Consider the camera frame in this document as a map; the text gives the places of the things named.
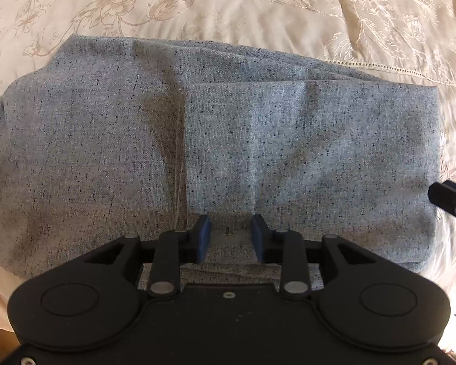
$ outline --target bed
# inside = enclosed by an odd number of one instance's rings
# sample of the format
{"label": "bed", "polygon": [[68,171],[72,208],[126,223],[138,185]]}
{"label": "bed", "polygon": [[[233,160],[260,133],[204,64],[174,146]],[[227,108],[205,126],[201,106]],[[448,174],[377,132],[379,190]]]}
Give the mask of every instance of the bed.
{"label": "bed", "polygon": [[[72,34],[220,41],[437,86],[440,180],[456,182],[456,0],[0,0],[0,95]],[[454,314],[456,221],[439,210],[436,218],[422,274],[448,293]],[[2,329],[11,330],[6,302],[21,281],[0,267]],[[456,351],[456,317],[440,346]]]}

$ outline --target gray speckled cloth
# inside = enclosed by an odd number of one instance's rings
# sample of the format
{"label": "gray speckled cloth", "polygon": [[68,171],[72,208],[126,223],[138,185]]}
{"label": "gray speckled cloth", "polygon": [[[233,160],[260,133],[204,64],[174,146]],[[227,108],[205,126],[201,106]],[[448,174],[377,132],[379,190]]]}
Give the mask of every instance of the gray speckled cloth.
{"label": "gray speckled cloth", "polygon": [[212,42],[72,36],[0,97],[0,265],[29,278],[126,233],[213,219],[186,281],[273,281],[249,218],[419,269],[434,88]]}

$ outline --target lace trim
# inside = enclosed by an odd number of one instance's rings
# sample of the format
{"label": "lace trim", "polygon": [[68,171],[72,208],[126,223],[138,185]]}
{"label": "lace trim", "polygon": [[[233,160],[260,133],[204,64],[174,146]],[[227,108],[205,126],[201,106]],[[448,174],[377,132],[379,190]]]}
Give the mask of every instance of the lace trim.
{"label": "lace trim", "polygon": [[344,65],[344,66],[352,67],[352,68],[362,68],[365,70],[376,70],[376,71],[391,72],[394,74],[396,73],[396,74],[412,75],[414,77],[423,78],[425,80],[434,82],[436,84],[456,87],[456,84],[454,82],[436,80],[436,79],[427,77],[426,75],[422,74],[419,71],[409,70],[407,68],[392,67],[391,65],[386,65],[386,64],[373,63],[373,62],[360,62],[360,61],[345,62],[344,60],[325,60],[325,62],[338,64],[338,65]]}

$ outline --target black gripper frame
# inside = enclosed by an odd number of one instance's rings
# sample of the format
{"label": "black gripper frame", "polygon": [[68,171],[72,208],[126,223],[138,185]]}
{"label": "black gripper frame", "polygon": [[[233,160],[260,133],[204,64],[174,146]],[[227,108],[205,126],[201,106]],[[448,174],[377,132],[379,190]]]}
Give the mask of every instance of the black gripper frame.
{"label": "black gripper frame", "polygon": [[[456,214],[448,181],[433,184],[429,198]],[[455,364],[437,347],[450,316],[446,294],[337,235],[305,240],[255,214],[253,248],[259,262],[281,265],[280,288],[182,288],[180,265],[203,261],[210,225],[202,215],[191,230],[158,240],[122,237],[25,282],[8,305],[22,345],[2,365]],[[308,264],[319,265],[323,289],[311,290]]]}

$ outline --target metal pin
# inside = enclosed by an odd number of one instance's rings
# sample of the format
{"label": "metal pin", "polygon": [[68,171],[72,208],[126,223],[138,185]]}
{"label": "metal pin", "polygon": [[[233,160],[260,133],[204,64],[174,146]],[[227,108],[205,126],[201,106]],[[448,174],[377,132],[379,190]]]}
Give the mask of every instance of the metal pin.
{"label": "metal pin", "polygon": [[428,358],[422,363],[422,365],[438,365],[438,360],[435,358]]}
{"label": "metal pin", "polygon": [[308,285],[303,281],[289,281],[284,284],[284,290],[289,294],[304,294],[308,289]]}
{"label": "metal pin", "polygon": [[36,365],[36,363],[32,358],[24,357],[20,360],[20,365]]}
{"label": "metal pin", "polygon": [[236,294],[232,291],[223,292],[223,297],[225,299],[233,299],[235,296],[236,296]]}
{"label": "metal pin", "polygon": [[156,281],[150,286],[150,291],[158,295],[170,294],[174,291],[174,284],[169,281]]}

